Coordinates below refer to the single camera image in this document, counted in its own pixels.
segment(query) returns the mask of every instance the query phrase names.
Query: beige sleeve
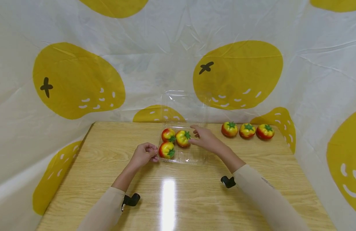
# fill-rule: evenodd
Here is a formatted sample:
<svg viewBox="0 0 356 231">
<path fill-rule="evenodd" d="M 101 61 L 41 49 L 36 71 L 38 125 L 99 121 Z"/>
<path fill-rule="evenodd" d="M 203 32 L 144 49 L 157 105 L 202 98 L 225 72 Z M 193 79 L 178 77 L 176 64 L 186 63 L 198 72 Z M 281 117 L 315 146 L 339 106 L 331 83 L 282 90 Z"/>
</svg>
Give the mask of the beige sleeve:
<svg viewBox="0 0 356 231">
<path fill-rule="evenodd" d="M 244 165 L 233 176 L 236 185 L 258 206 L 272 230 L 309 231 L 295 209 L 258 171 Z"/>
<path fill-rule="evenodd" d="M 108 188 L 86 214 L 77 231 L 110 231 L 122 214 L 124 195 L 120 189 Z"/>
</svg>

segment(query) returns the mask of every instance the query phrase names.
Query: plastic tray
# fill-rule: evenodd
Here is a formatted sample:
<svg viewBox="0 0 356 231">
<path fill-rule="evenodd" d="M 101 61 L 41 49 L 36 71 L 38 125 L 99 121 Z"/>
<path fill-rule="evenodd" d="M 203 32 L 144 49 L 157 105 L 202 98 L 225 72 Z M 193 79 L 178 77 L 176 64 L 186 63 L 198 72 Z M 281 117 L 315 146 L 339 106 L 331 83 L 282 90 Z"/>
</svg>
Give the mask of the plastic tray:
<svg viewBox="0 0 356 231">
<path fill-rule="evenodd" d="M 159 134 L 159 146 L 163 143 L 161 132 L 166 128 L 171 128 L 177 133 L 179 130 L 189 131 L 191 138 L 195 138 L 194 129 L 190 125 L 196 124 L 206 127 L 208 121 L 208 107 L 211 97 L 207 93 L 202 94 L 205 100 L 201 102 L 197 98 L 197 94 L 185 92 L 182 90 L 167 90 L 161 96 L 161 117 L 163 119 L 163 127 Z M 185 163 L 192 165 L 206 164 L 209 158 L 209 153 L 204 149 L 190 145 L 187 148 L 174 144 L 175 154 L 172 159 L 160 158 L 160 161 Z"/>
</svg>

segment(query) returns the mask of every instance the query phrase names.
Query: white curtain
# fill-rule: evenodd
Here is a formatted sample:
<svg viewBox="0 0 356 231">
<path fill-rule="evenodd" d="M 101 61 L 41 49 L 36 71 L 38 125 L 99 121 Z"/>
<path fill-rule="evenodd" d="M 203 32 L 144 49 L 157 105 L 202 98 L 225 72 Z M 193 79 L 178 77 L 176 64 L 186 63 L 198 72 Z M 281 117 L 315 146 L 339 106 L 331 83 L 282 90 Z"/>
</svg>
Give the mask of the white curtain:
<svg viewBox="0 0 356 231">
<path fill-rule="evenodd" d="M 35 230 L 90 125 L 160 121 L 164 90 L 277 125 L 356 230 L 356 0 L 0 0 L 0 231 Z"/>
</svg>

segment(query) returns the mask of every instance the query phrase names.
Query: table surface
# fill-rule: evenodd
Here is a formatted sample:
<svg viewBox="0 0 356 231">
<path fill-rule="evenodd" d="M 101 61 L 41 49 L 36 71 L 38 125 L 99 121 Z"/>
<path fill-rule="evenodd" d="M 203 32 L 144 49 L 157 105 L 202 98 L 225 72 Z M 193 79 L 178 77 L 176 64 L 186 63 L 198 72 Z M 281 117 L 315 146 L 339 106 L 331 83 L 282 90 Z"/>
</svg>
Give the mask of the table surface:
<svg viewBox="0 0 356 231">
<path fill-rule="evenodd" d="M 278 189 L 311 230 L 336 230 L 276 127 L 270 141 L 225 138 L 221 124 L 207 127 Z M 161 131 L 160 123 L 96 122 L 37 230 L 76 230 L 137 144 L 158 145 Z M 224 175 L 231 177 L 213 154 L 207 165 L 149 163 L 127 191 L 130 196 L 139 193 L 139 203 L 125 208 L 113 230 L 270 230 L 237 187 L 222 185 Z"/>
</svg>

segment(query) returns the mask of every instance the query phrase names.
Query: toy tomato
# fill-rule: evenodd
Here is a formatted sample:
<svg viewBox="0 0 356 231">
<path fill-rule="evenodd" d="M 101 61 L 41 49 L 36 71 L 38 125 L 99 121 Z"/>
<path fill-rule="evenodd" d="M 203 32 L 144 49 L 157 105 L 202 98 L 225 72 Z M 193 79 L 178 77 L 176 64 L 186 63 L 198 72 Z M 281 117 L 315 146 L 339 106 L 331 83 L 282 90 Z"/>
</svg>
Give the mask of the toy tomato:
<svg viewBox="0 0 356 231">
<path fill-rule="evenodd" d="M 222 134 L 228 137 L 234 137 L 237 135 L 238 128 L 234 122 L 225 122 L 222 125 Z"/>
<path fill-rule="evenodd" d="M 255 134 L 255 127 L 252 126 L 251 124 L 247 123 L 247 124 L 242 124 L 240 127 L 240 136 L 242 138 L 251 138 L 253 137 Z"/>
<path fill-rule="evenodd" d="M 161 158 L 171 159 L 174 156 L 174 144 L 171 142 L 163 142 L 159 148 L 159 156 Z"/>
<path fill-rule="evenodd" d="M 164 131 L 161 133 L 161 139 L 165 142 L 175 142 L 175 132 L 171 128 L 166 128 Z"/>
<path fill-rule="evenodd" d="M 181 147 L 188 147 L 190 143 L 188 142 L 191 139 L 190 132 L 188 131 L 178 131 L 177 134 L 175 135 L 177 144 Z"/>
<path fill-rule="evenodd" d="M 268 124 L 261 124 L 256 129 L 256 134 L 259 138 L 268 140 L 274 136 L 274 130 Z"/>
</svg>

